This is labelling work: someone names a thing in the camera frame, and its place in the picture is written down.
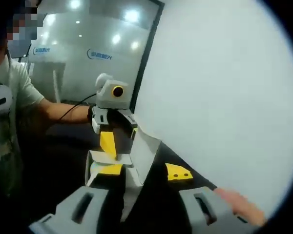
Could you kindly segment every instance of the black cable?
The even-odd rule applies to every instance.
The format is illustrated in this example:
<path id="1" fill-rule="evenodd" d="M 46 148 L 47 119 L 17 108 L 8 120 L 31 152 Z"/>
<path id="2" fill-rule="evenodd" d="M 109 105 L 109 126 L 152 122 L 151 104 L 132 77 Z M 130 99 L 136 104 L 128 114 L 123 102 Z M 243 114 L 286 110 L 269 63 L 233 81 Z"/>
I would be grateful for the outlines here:
<path id="1" fill-rule="evenodd" d="M 97 93 L 92 94 L 88 97 L 86 97 L 85 99 L 83 99 L 82 101 L 78 102 L 75 106 L 73 106 L 72 108 L 70 108 L 61 118 L 59 118 L 59 120 L 57 122 L 59 122 L 62 118 L 64 118 L 69 112 L 71 112 L 73 109 L 75 109 L 77 106 L 79 106 L 80 104 L 82 104 L 84 101 L 86 101 L 87 99 L 96 96 Z"/>

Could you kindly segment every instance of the white t-shirt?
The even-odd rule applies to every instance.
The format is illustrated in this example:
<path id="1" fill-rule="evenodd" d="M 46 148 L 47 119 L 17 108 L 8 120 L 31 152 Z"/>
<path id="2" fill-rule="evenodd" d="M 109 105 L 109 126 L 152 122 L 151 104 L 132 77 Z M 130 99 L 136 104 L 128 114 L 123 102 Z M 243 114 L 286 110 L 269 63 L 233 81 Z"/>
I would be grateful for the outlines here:
<path id="1" fill-rule="evenodd" d="M 12 90 L 10 113 L 0 116 L 0 186 L 9 195 L 21 184 L 22 161 L 16 135 L 16 109 L 38 104 L 44 98 L 31 84 L 26 68 L 5 56 L 0 83 Z"/>

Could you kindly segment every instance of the black cable wire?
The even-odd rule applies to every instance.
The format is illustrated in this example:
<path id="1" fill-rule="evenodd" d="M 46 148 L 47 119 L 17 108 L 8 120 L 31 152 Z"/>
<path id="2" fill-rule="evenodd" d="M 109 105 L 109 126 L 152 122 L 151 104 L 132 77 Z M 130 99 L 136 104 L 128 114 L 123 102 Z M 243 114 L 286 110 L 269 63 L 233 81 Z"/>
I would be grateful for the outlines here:
<path id="1" fill-rule="evenodd" d="M 96 96 L 97 93 L 92 94 L 88 97 L 86 97 L 85 99 L 83 99 L 82 101 L 78 102 L 75 106 L 73 106 L 72 108 L 70 108 L 61 118 L 59 118 L 59 120 L 57 122 L 59 122 L 62 118 L 64 118 L 69 112 L 71 112 L 73 109 L 75 109 L 77 106 L 79 106 L 80 104 L 82 104 L 84 101 L 86 101 L 87 99 Z"/>

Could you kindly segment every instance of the hand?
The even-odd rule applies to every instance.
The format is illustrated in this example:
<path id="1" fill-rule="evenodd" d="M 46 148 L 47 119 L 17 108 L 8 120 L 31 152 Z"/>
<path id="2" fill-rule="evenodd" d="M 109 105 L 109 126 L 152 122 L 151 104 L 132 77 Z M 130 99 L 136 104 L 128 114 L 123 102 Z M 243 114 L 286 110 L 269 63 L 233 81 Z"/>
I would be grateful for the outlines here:
<path id="1" fill-rule="evenodd" d="M 265 224 L 264 212 L 251 203 L 244 196 L 235 191 L 227 191 L 221 188 L 214 190 L 222 199 L 229 203 L 234 214 L 241 215 L 250 224 L 261 227 Z"/>

